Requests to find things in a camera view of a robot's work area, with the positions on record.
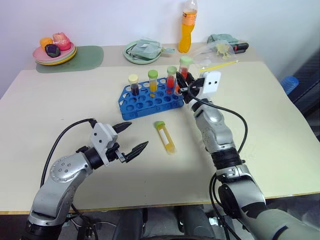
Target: yellow liquid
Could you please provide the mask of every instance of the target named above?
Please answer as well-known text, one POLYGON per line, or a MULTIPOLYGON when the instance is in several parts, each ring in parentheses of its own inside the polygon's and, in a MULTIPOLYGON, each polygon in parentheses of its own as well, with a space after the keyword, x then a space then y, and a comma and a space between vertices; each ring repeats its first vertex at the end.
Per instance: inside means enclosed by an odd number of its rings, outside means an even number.
POLYGON ((160 125, 156 128, 159 132, 159 135, 161 137, 162 143, 168 153, 175 153, 176 152, 176 147, 174 143, 172 142, 172 139, 167 131, 167 128, 165 125, 160 125))
MULTIPOLYGON (((152 81, 149 82, 150 84, 150 92, 155 93, 157 91, 157 81, 152 81)), ((155 94, 150 94, 150 97, 154 98, 156 95, 155 94)))
MULTIPOLYGON (((187 15, 196 15, 197 11, 194 10, 194 12, 185 12, 187 15)), ((178 50, 180 53, 187 53, 189 52, 190 46, 191 46, 191 32, 193 31, 195 27, 195 24, 191 25, 186 25, 182 24, 181 29, 182 29, 182 37, 179 42, 178 50)))

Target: pink plate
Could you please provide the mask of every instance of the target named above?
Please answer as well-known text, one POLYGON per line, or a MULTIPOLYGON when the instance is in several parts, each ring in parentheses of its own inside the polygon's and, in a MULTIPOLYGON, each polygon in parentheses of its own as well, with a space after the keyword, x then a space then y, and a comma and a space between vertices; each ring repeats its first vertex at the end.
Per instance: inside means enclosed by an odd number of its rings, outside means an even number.
POLYGON ((46 54, 45 51, 42 50, 41 47, 38 47, 36 50, 33 51, 32 56, 35 58, 35 60, 40 61, 40 62, 51 62, 53 60, 59 60, 70 54, 75 50, 75 45, 71 42, 71 47, 69 50, 66 51, 61 51, 60 56, 57 57, 50 57, 46 54))

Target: blue container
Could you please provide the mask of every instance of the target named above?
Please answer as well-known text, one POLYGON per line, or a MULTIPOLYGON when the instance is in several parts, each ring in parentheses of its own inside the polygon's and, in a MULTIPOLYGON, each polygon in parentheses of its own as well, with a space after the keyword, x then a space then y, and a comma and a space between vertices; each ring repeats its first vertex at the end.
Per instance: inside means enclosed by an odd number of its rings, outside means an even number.
POLYGON ((294 76, 286 76, 284 79, 282 79, 280 84, 283 87, 285 93, 289 95, 289 93, 291 93, 293 89, 295 89, 299 85, 299 80, 294 76))
POLYGON ((138 96, 132 95, 130 85, 125 86, 118 100, 123 120, 127 121, 182 107, 184 97, 174 95, 173 89, 167 89, 166 80, 165 77, 157 79, 155 97, 150 96, 148 81, 139 82, 141 87, 138 96))

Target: stack of plates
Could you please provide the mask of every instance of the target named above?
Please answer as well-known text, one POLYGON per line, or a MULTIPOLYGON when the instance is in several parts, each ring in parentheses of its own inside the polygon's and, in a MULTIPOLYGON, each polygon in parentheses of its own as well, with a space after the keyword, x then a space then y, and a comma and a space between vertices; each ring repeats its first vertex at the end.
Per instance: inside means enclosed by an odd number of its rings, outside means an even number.
POLYGON ((32 56, 35 58, 35 62, 42 65, 53 66, 58 64, 63 64, 70 59, 72 59, 77 52, 77 47, 71 43, 71 47, 69 50, 61 51, 60 56, 50 57, 43 51, 41 47, 38 47, 33 51, 32 56))

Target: orange bottle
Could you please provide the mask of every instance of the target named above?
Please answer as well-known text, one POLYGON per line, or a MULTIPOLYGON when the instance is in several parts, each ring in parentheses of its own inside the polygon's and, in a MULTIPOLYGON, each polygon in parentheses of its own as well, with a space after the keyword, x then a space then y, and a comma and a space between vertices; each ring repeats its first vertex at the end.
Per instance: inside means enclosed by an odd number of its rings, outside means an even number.
POLYGON ((178 46, 180 53, 189 52, 191 46, 191 32, 195 27, 197 11, 197 0, 188 0, 185 3, 182 13, 182 36, 178 46))

